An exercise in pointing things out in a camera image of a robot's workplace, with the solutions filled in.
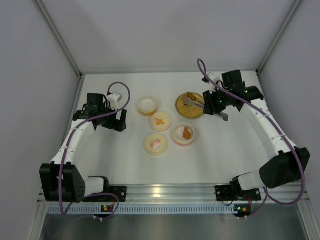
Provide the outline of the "fried food piece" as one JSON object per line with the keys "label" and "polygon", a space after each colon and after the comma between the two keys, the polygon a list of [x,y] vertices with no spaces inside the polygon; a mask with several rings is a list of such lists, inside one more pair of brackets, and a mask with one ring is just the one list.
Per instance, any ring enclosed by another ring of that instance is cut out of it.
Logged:
{"label": "fried food piece", "polygon": [[192,101],[196,101],[197,100],[197,97],[194,94],[192,94],[191,92],[187,93],[187,97]]}
{"label": "fried food piece", "polygon": [[189,131],[188,127],[184,127],[183,129],[183,138],[186,140],[190,140],[192,138],[192,134]]}

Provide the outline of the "metal tongs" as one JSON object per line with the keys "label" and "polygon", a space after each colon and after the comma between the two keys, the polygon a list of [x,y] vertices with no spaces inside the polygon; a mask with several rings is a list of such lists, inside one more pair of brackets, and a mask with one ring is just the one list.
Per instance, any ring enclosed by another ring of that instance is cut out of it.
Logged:
{"label": "metal tongs", "polygon": [[[185,106],[193,106],[193,107],[196,107],[196,108],[199,108],[199,109],[204,109],[205,107],[205,102],[204,100],[201,100],[199,97],[196,96],[197,100],[196,101],[193,101],[191,99],[189,99],[187,97],[187,93],[183,94],[182,95],[182,101],[183,101],[183,104]],[[214,116],[224,120],[225,122],[227,122],[229,120],[229,115],[226,114],[226,113],[215,113]]]}

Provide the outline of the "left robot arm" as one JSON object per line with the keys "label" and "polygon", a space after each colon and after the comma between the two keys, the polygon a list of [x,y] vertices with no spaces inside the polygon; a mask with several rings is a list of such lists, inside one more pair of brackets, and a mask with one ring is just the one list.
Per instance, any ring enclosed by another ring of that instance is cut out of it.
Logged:
{"label": "left robot arm", "polygon": [[43,194],[48,202],[80,203],[87,199],[97,201],[98,195],[110,193],[111,186],[105,176],[85,176],[76,164],[98,126],[122,132],[127,128],[127,110],[120,111],[119,93],[89,93],[81,110],[73,115],[70,131],[55,157],[39,169]]}

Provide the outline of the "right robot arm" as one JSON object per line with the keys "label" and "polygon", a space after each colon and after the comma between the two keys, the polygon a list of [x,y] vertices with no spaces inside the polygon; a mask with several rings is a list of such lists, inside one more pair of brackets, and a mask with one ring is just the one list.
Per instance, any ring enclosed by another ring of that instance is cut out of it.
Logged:
{"label": "right robot arm", "polygon": [[242,191],[274,189],[298,181],[310,159],[307,148],[292,142],[272,116],[264,96],[256,86],[246,86],[240,70],[222,74],[220,87],[205,91],[204,114],[218,115],[232,106],[250,123],[262,143],[267,161],[258,170],[241,174],[233,182]]}

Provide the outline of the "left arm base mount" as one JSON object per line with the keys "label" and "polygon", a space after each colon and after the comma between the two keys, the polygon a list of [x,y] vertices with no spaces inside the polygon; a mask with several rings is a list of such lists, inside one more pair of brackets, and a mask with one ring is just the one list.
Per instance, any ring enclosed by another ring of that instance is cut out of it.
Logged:
{"label": "left arm base mount", "polygon": [[84,198],[83,202],[102,203],[102,202],[125,202],[127,197],[127,187],[124,185],[111,185],[107,192],[94,193]]}

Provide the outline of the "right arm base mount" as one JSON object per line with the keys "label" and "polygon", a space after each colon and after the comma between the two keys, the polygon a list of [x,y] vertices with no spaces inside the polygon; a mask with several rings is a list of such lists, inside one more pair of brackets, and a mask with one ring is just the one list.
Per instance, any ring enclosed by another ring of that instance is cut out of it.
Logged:
{"label": "right arm base mount", "polygon": [[262,199],[260,190],[253,188],[250,190],[242,190],[238,176],[225,185],[216,185],[215,193],[218,202],[234,202],[234,201],[260,201]]}

